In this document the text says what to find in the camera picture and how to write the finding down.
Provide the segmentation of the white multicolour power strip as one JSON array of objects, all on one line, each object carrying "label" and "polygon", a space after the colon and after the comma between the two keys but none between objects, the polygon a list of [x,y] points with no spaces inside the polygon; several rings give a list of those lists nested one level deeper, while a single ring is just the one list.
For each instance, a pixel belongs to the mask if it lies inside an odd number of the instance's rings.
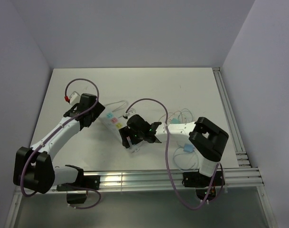
[{"label": "white multicolour power strip", "polygon": [[137,145],[132,145],[131,138],[128,138],[128,145],[130,146],[129,148],[125,148],[122,145],[122,138],[119,130],[126,126],[126,119],[119,117],[108,107],[106,107],[105,110],[99,115],[98,119],[113,134],[113,136],[126,151],[129,153],[134,153],[140,150],[141,142]]}]

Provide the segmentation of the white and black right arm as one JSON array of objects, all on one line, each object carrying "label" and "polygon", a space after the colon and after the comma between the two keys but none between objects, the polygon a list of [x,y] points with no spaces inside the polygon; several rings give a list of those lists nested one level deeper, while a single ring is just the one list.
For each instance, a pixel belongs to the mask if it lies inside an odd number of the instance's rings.
[{"label": "white and black right arm", "polygon": [[203,185],[214,180],[216,165],[220,162],[229,139],[226,131],[205,117],[199,117],[197,121],[190,123],[150,124],[135,114],[128,119],[127,125],[119,130],[119,134],[122,145],[127,149],[142,141],[162,143],[167,139],[193,145],[201,154],[198,181]]}]

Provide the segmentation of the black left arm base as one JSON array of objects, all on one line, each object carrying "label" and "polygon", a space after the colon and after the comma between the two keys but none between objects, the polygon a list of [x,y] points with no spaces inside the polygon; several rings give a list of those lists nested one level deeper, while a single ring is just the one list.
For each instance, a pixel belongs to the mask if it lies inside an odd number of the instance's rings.
[{"label": "black left arm base", "polygon": [[68,204],[84,204],[89,196],[89,190],[98,190],[100,186],[100,175],[86,175],[80,183],[70,183],[57,185],[56,190],[59,192],[77,191],[85,188],[85,193],[67,193],[66,201]]}]

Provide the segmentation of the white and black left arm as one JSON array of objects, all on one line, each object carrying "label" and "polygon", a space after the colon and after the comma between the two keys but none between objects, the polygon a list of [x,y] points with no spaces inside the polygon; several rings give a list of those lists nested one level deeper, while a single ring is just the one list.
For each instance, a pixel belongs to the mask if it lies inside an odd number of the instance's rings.
[{"label": "white and black left arm", "polygon": [[104,110],[97,96],[82,94],[80,101],[65,112],[60,123],[47,136],[29,148],[18,149],[13,183],[42,194],[63,184],[74,190],[85,188],[88,181],[82,168],[73,165],[56,167],[53,159],[74,135],[89,127]]}]

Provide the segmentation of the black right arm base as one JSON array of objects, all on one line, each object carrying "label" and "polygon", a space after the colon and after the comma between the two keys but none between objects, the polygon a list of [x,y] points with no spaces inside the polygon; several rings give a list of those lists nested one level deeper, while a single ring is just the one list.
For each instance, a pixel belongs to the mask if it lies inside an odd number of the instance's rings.
[{"label": "black right arm base", "polygon": [[[203,200],[206,193],[207,188],[209,186],[211,177],[204,176],[200,174],[198,171],[194,172],[184,172],[182,184],[186,188],[195,188],[196,195],[200,200]],[[217,171],[212,183],[212,187],[210,192],[208,193],[207,200],[213,200],[217,196],[216,187],[223,188],[225,186],[224,175],[221,171]]]}]

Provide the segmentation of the teal charger plug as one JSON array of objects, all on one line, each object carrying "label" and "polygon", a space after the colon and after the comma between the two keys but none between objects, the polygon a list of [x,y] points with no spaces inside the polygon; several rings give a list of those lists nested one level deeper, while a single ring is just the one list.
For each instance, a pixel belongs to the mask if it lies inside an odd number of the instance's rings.
[{"label": "teal charger plug", "polygon": [[170,121],[169,121],[170,124],[180,124],[180,121],[177,119],[177,118],[172,118]]}]

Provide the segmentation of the blue charger plug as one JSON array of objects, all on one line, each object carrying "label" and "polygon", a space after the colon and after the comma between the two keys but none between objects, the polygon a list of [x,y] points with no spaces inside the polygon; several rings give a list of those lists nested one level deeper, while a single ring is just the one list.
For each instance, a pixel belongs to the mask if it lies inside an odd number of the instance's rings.
[{"label": "blue charger plug", "polygon": [[183,151],[187,153],[192,153],[194,151],[194,146],[192,144],[185,144],[183,147]]}]

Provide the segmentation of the aluminium rail frame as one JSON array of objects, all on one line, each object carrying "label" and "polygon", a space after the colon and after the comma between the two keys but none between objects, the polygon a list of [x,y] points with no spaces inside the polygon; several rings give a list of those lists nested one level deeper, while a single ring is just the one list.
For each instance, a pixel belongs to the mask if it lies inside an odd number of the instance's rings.
[{"label": "aluminium rail frame", "polygon": [[53,164],[83,168],[86,175],[100,175],[100,195],[89,192],[86,204],[101,199],[92,209],[73,209],[67,192],[52,188],[31,198],[15,191],[10,226],[13,228],[275,228],[258,168],[248,161],[240,135],[233,131],[223,86],[211,68],[74,68],[55,69],[43,101],[32,143],[38,142],[59,123],[69,104],[64,92],[100,94],[100,102],[116,108],[120,102],[148,122],[164,121],[165,113],[188,110],[188,121],[204,116],[230,135],[222,157],[225,187],[218,198],[199,204],[194,188],[182,184],[183,173],[167,164],[177,153],[171,142],[143,142],[138,152],[126,151],[113,134],[96,121],[74,136],[56,155]]}]

